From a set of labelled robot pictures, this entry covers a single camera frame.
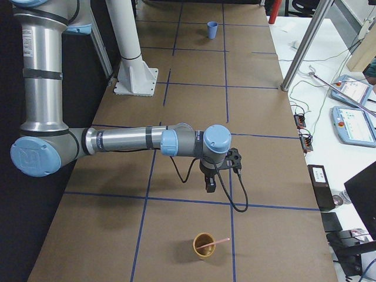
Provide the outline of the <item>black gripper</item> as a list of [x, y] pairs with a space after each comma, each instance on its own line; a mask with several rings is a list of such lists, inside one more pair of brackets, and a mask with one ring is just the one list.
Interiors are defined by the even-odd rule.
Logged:
[[207, 193], [213, 193], [216, 190], [216, 175], [219, 175], [219, 178], [221, 179], [221, 174], [219, 173], [219, 168], [223, 164], [224, 160], [221, 160], [216, 163], [210, 163], [206, 160], [200, 161], [200, 170], [204, 174], [204, 180], [206, 184], [206, 192]]

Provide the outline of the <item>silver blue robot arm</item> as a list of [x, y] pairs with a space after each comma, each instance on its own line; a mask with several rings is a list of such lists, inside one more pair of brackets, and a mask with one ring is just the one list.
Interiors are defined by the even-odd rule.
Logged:
[[220, 171], [234, 169], [237, 150], [222, 125], [204, 131], [185, 123], [108, 130], [67, 126], [62, 114], [62, 34], [91, 33], [90, 2], [13, 1], [12, 5], [22, 26], [26, 120], [10, 156], [22, 173], [44, 177], [97, 152], [159, 150], [165, 156], [199, 160], [206, 191], [212, 193]]

